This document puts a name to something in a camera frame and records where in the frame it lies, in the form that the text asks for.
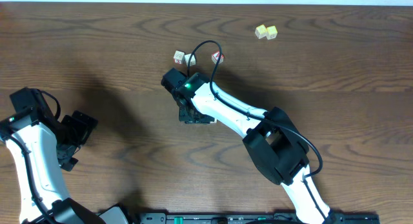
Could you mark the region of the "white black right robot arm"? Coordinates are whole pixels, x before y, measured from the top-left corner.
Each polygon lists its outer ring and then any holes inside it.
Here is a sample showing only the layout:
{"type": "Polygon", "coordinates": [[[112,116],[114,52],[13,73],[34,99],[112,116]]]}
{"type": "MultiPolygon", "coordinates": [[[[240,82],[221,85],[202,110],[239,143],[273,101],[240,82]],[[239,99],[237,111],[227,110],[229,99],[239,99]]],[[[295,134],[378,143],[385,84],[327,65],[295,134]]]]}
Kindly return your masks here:
{"type": "Polygon", "coordinates": [[[285,189],[298,220],[332,222],[331,209],[312,181],[314,172],[307,154],[314,146],[297,131],[284,111],[252,107],[200,73],[187,77],[177,72],[170,79],[164,77],[162,84],[193,122],[211,117],[239,134],[258,171],[285,189]]]}

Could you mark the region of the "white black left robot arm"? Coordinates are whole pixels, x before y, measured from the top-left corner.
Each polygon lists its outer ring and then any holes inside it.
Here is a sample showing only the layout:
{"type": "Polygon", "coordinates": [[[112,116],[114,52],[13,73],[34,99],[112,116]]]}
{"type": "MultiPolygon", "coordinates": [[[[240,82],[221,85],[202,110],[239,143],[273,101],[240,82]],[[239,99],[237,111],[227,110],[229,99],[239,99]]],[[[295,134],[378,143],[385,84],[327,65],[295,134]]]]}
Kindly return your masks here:
{"type": "Polygon", "coordinates": [[[59,119],[45,100],[47,92],[24,87],[10,95],[15,114],[1,121],[1,141],[15,162],[21,193],[21,223],[103,223],[75,202],[62,171],[78,162],[97,120],[79,111],[59,119]]]}

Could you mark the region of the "white wooden block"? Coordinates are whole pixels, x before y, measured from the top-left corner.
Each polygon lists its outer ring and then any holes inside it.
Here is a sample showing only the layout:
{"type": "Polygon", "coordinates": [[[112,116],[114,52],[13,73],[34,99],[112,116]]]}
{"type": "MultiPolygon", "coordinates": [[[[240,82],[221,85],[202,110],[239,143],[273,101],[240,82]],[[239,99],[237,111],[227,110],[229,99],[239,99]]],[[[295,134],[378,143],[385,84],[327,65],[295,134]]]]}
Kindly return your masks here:
{"type": "Polygon", "coordinates": [[[185,54],[184,55],[185,65],[194,66],[196,64],[196,55],[195,54],[185,54]]]}

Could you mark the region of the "white block red side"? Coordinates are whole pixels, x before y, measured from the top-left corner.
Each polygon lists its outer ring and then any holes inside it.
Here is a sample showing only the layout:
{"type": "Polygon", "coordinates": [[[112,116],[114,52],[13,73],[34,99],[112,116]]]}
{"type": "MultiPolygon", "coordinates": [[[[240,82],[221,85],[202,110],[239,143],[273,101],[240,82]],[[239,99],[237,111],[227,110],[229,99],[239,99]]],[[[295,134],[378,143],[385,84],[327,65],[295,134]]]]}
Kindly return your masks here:
{"type": "Polygon", "coordinates": [[[174,63],[182,65],[185,62],[185,53],[179,50],[175,51],[173,56],[174,63]]]}

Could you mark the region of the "red letter wooden block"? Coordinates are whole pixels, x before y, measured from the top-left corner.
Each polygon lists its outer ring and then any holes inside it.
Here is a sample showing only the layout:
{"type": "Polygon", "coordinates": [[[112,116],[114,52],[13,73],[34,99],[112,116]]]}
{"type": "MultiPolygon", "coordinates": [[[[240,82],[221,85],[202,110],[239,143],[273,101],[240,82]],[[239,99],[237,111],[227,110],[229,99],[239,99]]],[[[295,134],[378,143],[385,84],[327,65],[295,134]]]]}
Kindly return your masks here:
{"type": "Polygon", "coordinates": [[[224,61],[224,54],[222,54],[220,51],[214,52],[212,55],[212,62],[213,64],[221,64],[224,61]]]}

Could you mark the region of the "pale yellow wooden block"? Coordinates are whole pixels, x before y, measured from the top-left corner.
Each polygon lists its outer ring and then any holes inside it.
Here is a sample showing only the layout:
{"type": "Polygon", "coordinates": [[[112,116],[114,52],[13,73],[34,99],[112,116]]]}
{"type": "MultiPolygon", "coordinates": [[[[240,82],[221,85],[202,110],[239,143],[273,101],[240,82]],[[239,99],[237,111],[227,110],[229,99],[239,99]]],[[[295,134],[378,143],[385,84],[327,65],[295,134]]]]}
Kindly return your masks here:
{"type": "Polygon", "coordinates": [[[263,37],[267,36],[267,28],[265,25],[259,25],[255,29],[255,35],[258,39],[262,39],[263,37]]]}

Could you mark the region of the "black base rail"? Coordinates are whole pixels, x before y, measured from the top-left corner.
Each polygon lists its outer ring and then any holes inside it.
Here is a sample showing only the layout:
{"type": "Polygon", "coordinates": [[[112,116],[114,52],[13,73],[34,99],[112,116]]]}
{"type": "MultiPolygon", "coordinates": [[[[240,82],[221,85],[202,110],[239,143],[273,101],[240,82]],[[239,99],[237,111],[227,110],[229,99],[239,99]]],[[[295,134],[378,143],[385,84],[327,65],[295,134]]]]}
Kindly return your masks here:
{"type": "MultiPolygon", "coordinates": [[[[294,213],[273,214],[166,214],[161,212],[136,214],[141,224],[248,224],[248,223],[302,223],[294,213]]],[[[332,213],[322,223],[380,224],[377,214],[332,213]]]]}

